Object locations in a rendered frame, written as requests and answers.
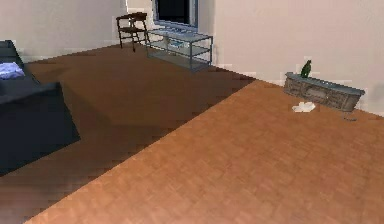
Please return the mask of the grey glass shelf table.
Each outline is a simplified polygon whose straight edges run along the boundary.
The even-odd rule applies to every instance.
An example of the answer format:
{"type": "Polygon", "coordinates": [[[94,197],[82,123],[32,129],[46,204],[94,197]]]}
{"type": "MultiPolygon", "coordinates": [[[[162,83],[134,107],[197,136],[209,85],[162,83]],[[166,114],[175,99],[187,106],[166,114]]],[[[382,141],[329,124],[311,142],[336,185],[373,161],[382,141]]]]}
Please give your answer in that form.
{"type": "Polygon", "coordinates": [[[158,28],[149,34],[160,37],[160,40],[145,42],[148,57],[196,72],[212,65],[213,37],[196,32],[171,28],[158,28]]]}

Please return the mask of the dark brown wooden chair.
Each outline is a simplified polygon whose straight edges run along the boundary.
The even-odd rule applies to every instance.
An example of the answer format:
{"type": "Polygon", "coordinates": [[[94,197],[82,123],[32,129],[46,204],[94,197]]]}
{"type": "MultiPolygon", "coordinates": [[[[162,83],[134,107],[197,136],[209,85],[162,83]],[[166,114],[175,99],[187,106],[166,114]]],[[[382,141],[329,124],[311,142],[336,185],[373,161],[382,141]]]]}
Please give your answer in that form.
{"type": "Polygon", "coordinates": [[[136,51],[135,44],[144,41],[146,44],[150,42],[148,30],[146,26],[147,14],[145,12],[134,12],[116,18],[116,25],[119,37],[120,48],[123,48],[123,40],[130,39],[132,50],[136,51]],[[128,26],[122,26],[121,20],[127,20],[128,26]]]}

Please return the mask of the white cloth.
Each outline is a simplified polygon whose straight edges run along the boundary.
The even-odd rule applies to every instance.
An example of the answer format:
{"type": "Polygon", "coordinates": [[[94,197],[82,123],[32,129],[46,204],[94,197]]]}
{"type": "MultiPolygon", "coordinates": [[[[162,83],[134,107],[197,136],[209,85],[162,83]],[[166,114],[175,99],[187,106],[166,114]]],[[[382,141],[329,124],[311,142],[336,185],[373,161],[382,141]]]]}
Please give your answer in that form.
{"type": "Polygon", "coordinates": [[[316,105],[313,102],[300,102],[298,105],[292,107],[294,112],[308,113],[314,110],[316,105]]]}

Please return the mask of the green bottle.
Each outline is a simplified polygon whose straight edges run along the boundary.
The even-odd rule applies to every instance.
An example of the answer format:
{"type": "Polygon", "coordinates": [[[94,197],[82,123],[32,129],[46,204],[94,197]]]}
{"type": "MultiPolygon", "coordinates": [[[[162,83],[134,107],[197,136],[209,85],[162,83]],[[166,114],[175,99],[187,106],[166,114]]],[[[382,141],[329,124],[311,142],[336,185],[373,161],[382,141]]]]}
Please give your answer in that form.
{"type": "Polygon", "coordinates": [[[301,73],[300,73],[302,78],[307,78],[309,76],[309,73],[311,72],[311,63],[312,63],[312,61],[308,60],[305,63],[305,65],[303,66],[301,73]]]}

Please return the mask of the grey low sideboard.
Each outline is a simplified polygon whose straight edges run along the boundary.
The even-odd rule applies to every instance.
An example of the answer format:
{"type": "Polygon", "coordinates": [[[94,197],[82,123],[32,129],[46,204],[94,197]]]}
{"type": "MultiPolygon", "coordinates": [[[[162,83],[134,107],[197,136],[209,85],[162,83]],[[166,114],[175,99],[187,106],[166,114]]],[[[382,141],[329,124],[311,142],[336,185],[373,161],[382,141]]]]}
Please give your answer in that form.
{"type": "Polygon", "coordinates": [[[364,90],[313,77],[302,78],[293,72],[287,72],[285,76],[285,93],[342,112],[352,112],[365,94],[364,90]]]}

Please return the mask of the dark blue sofa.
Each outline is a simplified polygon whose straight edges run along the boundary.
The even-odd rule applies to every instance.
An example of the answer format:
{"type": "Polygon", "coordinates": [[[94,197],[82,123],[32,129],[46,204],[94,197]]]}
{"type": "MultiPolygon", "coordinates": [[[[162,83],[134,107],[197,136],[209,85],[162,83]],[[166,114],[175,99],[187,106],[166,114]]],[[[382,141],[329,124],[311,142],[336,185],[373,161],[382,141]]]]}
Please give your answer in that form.
{"type": "Polygon", "coordinates": [[[14,43],[0,40],[0,64],[24,75],[0,79],[0,177],[80,140],[58,82],[40,83],[14,43]]]}

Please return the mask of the pale blue cushion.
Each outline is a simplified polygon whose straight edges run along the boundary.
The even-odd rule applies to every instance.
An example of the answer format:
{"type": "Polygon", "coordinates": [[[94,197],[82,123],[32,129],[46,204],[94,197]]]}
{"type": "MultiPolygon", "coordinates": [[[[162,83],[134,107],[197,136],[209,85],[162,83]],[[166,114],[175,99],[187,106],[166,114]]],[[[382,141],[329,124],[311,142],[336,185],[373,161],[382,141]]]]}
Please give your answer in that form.
{"type": "Polygon", "coordinates": [[[23,77],[24,75],[23,69],[15,62],[0,64],[0,79],[8,80],[23,77]]]}

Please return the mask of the dark window with blue frame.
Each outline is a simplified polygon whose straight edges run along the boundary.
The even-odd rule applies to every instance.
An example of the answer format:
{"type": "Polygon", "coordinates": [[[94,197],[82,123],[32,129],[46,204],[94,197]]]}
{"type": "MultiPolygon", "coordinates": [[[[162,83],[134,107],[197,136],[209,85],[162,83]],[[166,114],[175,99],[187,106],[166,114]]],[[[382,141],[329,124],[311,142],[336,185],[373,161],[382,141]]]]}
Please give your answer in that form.
{"type": "Polygon", "coordinates": [[[178,29],[198,28],[198,0],[152,0],[156,25],[178,29]]]}

